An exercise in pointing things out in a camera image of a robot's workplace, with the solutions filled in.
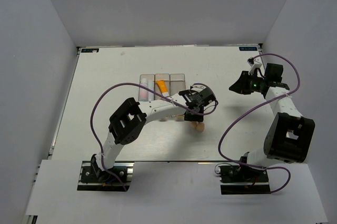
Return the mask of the beige egg makeup sponge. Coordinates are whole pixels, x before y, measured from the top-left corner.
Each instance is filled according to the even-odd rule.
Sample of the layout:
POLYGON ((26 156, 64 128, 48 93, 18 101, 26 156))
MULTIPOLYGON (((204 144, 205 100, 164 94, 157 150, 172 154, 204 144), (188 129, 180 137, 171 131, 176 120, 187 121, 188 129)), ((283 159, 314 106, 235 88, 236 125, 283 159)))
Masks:
POLYGON ((198 132, 203 132, 205 129, 205 124, 203 122, 199 122, 196 127, 195 127, 196 131, 198 132))

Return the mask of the orange sunscreen tube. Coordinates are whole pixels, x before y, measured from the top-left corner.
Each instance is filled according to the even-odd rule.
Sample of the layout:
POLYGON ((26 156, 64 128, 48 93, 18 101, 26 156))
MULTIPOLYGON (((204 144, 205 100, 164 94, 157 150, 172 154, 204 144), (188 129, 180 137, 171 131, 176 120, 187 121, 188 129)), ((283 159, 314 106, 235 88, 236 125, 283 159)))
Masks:
POLYGON ((169 91, 165 85, 165 81, 164 80, 158 80, 156 81, 156 84, 161 92, 161 94, 164 96, 164 97, 168 97, 169 96, 169 91))

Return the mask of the beige gourd makeup sponge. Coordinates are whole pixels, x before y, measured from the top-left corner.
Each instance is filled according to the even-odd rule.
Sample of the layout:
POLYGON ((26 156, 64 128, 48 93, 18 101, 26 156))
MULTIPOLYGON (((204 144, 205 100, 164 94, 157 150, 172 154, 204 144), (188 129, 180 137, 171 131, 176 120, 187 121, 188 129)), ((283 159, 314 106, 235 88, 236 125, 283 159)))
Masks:
POLYGON ((191 127, 194 128, 194 129, 196 129, 196 127, 197 127, 197 122, 191 122, 191 127))

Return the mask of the white cylindrical bottle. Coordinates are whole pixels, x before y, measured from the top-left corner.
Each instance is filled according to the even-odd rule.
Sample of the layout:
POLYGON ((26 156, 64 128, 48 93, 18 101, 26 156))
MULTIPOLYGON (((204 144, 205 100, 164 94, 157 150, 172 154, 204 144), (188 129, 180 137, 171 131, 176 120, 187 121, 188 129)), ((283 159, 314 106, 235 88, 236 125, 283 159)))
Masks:
MULTIPOLYGON (((154 81, 148 81, 148 88, 154 91, 154 81)), ((155 99, 155 94, 153 92, 148 92, 148 101, 153 101, 155 99)))

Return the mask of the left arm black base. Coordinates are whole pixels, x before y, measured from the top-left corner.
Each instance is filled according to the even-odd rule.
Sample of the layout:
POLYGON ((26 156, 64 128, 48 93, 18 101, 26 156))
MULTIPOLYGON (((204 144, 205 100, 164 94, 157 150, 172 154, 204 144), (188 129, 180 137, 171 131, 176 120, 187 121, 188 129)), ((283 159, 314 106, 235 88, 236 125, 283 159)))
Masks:
POLYGON ((118 162, 109 169, 114 175, 101 171, 96 173, 91 162, 83 161, 77 191, 126 192, 132 181, 134 163, 118 162))

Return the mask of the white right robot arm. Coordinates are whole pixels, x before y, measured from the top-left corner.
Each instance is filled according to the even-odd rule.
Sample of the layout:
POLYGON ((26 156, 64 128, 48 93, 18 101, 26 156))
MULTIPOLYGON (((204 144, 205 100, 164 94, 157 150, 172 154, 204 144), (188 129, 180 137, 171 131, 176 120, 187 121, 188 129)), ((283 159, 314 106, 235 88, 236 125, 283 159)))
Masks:
POLYGON ((314 121, 305 118, 288 95, 290 88, 282 82, 282 65, 268 64, 264 76, 259 77, 262 64, 252 60, 249 64, 250 70, 243 71, 229 90, 243 95, 261 93, 266 101, 270 101, 274 120, 263 147, 246 153, 246 163, 238 167, 238 176, 244 181, 256 176, 255 165, 269 167, 278 163, 303 163, 315 128, 314 121))

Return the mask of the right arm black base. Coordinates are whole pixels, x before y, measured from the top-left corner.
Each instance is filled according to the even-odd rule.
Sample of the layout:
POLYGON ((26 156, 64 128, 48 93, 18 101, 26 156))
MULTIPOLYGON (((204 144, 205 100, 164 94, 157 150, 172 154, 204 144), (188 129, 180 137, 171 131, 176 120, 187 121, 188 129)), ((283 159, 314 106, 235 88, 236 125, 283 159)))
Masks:
POLYGON ((271 194, 266 171, 230 163, 217 164, 214 171, 220 177, 221 195, 271 194))

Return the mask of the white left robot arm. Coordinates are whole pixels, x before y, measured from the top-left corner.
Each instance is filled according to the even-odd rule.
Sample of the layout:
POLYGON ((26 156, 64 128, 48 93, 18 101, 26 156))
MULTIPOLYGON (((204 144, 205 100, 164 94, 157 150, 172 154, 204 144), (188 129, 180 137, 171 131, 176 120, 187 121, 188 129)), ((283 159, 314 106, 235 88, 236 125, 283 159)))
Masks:
POLYGON ((208 87, 192 87, 154 101, 126 99, 110 116, 107 139, 101 151, 91 158, 93 175, 99 182, 109 180, 122 148, 134 142, 145 125, 176 115, 183 115, 185 121, 202 122, 204 108, 212 102, 217 100, 208 87))

